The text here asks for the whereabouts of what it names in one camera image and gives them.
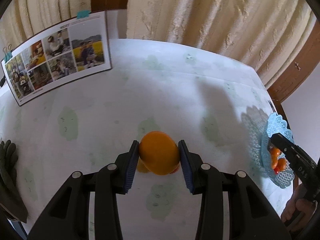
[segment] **curtain fold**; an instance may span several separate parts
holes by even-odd
[[[12,0],[0,19],[0,38],[15,48],[80,10],[91,10],[91,0]]]
[[[128,0],[127,38],[168,41],[239,60],[270,87],[316,22],[305,0]]]

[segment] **photograph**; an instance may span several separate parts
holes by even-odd
[[[92,19],[69,27],[78,71],[104,64],[101,21]]]
[[[48,62],[54,80],[77,72],[72,53],[66,53]]]
[[[47,63],[30,70],[28,76],[35,90],[53,82]]]
[[[63,29],[45,37],[42,39],[42,44],[47,59],[55,57],[71,49],[67,29]]]
[[[5,69],[7,70],[14,92],[19,99],[34,91],[20,54],[7,62]]]
[[[41,41],[37,41],[29,48],[22,51],[21,57],[27,71],[45,62]]]

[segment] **table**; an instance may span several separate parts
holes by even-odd
[[[176,143],[184,139],[220,171],[246,171],[282,212],[292,187],[280,189],[260,171],[261,133],[273,111],[252,68],[174,43],[112,39],[110,50],[110,71],[22,107],[10,91],[0,97],[1,136],[19,149],[17,185],[29,211],[27,232],[73,171],[98,171],[152,130]],[[189,193],[181,170],[136,172],[132,189],[117,199],[124,239],[195,238],[201,196]]]

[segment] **blue plastic basket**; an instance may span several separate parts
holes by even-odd
[[[272,113],[269,116],[266,127],[262,133],[261,158],[266,174],[269,176],[271,181],[280,188],[286,188],[290,186],[291,181],[294,178],[293,171],[289,167],[289,163],[287,164],[287,168],[284,171],[279,172],[278,174],[275,174],[273,169],[271,169],[271,155],[268,151],[268,142],[269,138],[275,133],[281,133],[292,143],[294,142],[291,130],[287,129],[287,122],[282,119],[282,116],[280,114]],[[285,158],[284,154],[281,153],[278,159],[279,158]]]

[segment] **binder clip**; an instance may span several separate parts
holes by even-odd
[[[90,10],[82,10],[77,12],[77,19],[89,17]]]
[[[11,44],[8,46],[8,48],[4,47],[2,51],[4,52],[4,62],[7,63],[9,61],[9,59],[12,58]]]

